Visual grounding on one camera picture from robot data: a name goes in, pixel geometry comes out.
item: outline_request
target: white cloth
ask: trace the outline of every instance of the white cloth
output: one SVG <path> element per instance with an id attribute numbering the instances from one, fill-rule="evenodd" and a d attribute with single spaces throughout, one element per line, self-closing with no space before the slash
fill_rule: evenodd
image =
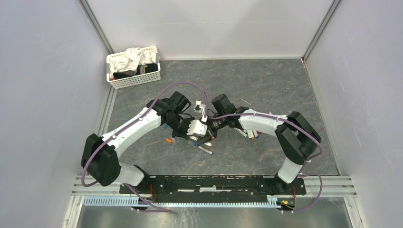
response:
<path id="1" fill-rule="evenodd" d="M 111 73 L 136 70 L 138 65 L 157 63 L 157 54 L 154 49 L 144 50 L 141 48 L 128 48 L 124 55 L 109 60 Z"/>

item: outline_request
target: wall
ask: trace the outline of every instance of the wall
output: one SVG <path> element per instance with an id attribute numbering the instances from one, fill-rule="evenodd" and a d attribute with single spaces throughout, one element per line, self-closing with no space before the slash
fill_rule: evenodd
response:
<path id="1" fill-rule="evenodd" d="M 332 0 L 88 0 L 115 52 L 162 59 L 301 57 Z"/>
<path id="2" fill-rule="evenodd" d="M 0 227 L 61 227 L 106 52 L 78 1 L 1 1 L 0 28 Z"/>
<path id="3" fill-rule="evenodd" d="M 402 1 L 343 1 L 307 61 L 368 227 L 401 227 Z"/>

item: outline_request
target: basket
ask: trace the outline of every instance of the basket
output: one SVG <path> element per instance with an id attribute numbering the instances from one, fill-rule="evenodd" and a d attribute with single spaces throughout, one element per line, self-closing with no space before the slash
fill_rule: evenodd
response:
<path id="1" fill-rule="evenodd" d="M 157 66 L 158 66 L 157 71 L 143 74 L 143 75 L 135 75 L 133 77 L 122 78 L 122 79 L 118 79 L 118 80 L 109 80 L 110 79 L 109 75 L 111 74 L 111 72 L 109 70 L 109 60 L 113 60 L 114 58 L 125 54 L 125 52 L 119 52 L 119 53 L 108 55 L 106 57 L 106 67 L 107 67 L 107 72 L 108 72 L 106 74 L 106 80 L 115 89 L 120 89 L 120 88 L 124 88 L 124 87 L 128 87 L 128 86 L 134 86 L 134 85 L 139 85 L 139 84 L 143 84 L 146 82 L 153 82 L 153 81 L 160 80 L 161 79 L 161 75 L 160 75 L 161 67 L 160 67 L 160 60 L 158 57 L 157 47 L 156 46 L 150 46 L 150 47 L 146 47 L 146 48 L 144 47 L 141 50 L 150 50 L 150 49 L 154 49 L 155 53 L 157 54 Z"/>

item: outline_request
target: white plastic basket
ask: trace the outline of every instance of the white plastic basket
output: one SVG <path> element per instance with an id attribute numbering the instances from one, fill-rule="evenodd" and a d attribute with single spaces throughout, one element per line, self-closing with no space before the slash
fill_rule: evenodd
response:
<path id="1" fill-rule="evenodd" d="M 122 78 L 122 79 L 118 79 L 118 80 L 110 80 L 109 75 L 111 74 L 111 72 L 110 72 L 110 69 L 109 69 L 109 60 L 113 60 L 114 58 L 125 54 L 125 52 L 119 52 L 119 53 L 108 55 L 106 57 L 106 68 L 107 68 L 107 72 L 108 72 L 106 74 L 106 80 L 115 89 L 160 80 L 161 79 L 161 75 L 160 75 L 161 67 L 160 67 L 160 60 L 159 60 L 159 57 L 158 57 L 157 47 L 156 46 L 144 47 L 141 50 L 150 50 L 150 49 L 154 49 L 155 53 L 157 54 L 157 66 L 158 66 L 157 71 L 147 73 L 147 74 L 143 74 L 143 75 L 136 75 L 136 76 L 133 76 L 133 77 Z"/>

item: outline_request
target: gray marble surface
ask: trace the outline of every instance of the gray marble surface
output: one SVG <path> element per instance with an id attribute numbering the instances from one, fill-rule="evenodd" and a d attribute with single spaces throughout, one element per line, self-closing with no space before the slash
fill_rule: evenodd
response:
<path id="1" fill-rule="evenodd" d="M 319 108 L 299 59 L 161 61 L 161 80 L 118 89 L 108 130 L 133 118 L 163 88 L 179 81 L 199 85 L 207 93 L 211 108 L 210 101 L 224 93 L 236 107 L 273 114 L 302 113 L 322 137 L 325 148 L 306 167 L 306 172 L 337 174 Z M 175 90 L 192 104 L 201 98 L 191 85 L 178 85 L 163 97 L 170 97 Z M 214 155 L 190 146 L 182 138 L 176 145 L 169 144 L 165 138 L 170 136 L 171 130 L 162 127 L 147 133 L 124 152 L 121 161 L 137 164 L 149 174 L 274 175 L 285 158 L 277 139 L 266 134 L 250 140 L 233 129 L 221 129 L 212 141 Z"/>

